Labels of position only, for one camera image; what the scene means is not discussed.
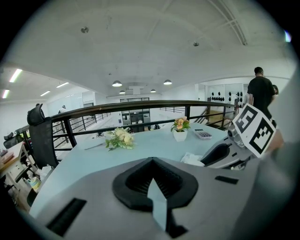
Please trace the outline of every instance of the white flower pot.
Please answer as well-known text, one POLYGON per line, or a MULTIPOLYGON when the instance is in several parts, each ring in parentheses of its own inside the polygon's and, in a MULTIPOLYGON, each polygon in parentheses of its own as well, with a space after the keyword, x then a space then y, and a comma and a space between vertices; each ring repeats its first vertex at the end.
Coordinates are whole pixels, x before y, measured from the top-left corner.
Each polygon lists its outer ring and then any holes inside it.
POLYGON ((174 138, 178 142, 182 142, 187 138, 188 132, 186 129, 184 129, 181 132, 177 132, 176 129, 173 130, 174 138))

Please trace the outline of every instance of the table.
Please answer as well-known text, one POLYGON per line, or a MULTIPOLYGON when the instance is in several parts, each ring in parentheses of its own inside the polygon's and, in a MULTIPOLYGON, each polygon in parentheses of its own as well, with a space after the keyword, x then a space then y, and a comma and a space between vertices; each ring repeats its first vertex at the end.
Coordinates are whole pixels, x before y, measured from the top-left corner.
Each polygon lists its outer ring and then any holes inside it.
POLYGON ((117 148, 107 151, 105 145, 84 150, 105 141, 105 138, 87 139, 77 144, 54 169, 40 189, 30 209, 30 214, 34 218, 37 217, 53 196, 90 173, 147 157, 180 161, 186 152, 204 155, 212 145, 226 135, 224 131, 199 123, 191 123, 191 129, 184 142, 176 142, 170 129, 163 128, 136 133, 133 150, 117 148), (192 131, 193 129, 203 129, 211 133, 212 139, 199 139, 192 131))
POLYGON ((17 188, 18 184, 15 182, 14 175, 17 175, 20 173, 20 171, 23 170, 23 166, 20 163, 20 159, 22 156, 22 153, 24 152, 26 158, 31 164, 31 167, 34 171, 36 171, 36 167, 32 163, 30 157, 28 156, 28 153, 23 145, 23 142, 18 143, 17 145, 11 147, 10 149, 7 150, 7 154, 13 153, 13 157, 8 160, 2 167, 0 167, 0 176, 6 175, 7 178, 13 183, 13 185, 17 188))

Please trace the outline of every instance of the white ceiling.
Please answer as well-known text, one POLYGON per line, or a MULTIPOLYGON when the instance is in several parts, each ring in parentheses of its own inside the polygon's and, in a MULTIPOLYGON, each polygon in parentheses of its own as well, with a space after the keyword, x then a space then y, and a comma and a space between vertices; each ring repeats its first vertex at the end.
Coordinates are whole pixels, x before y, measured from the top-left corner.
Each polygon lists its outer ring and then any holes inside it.
POLYGON ((288 77, 278 70, 287 51, 283 30, 249 0, 57 0, 32 17, 6 62, 113 96, 133 84, 148 94, 249 76, 258 64, 288 77))
POLYGON ((56 94, 74 87, 72 84, 66 84, 60 88, 56 88, 66 81, 60 81, 27 71, 22 71, 15 82, 9 82, 15 71, 15 67, 4 67, 3 71, 0 73, 1 96, 3 95, 4 89, 9 89, 8 97, 6 99, 0 98, 1 103, 27 100, 43 102, 56 94), (40 95, 46 91, 50 92, 41 97, 40 95))

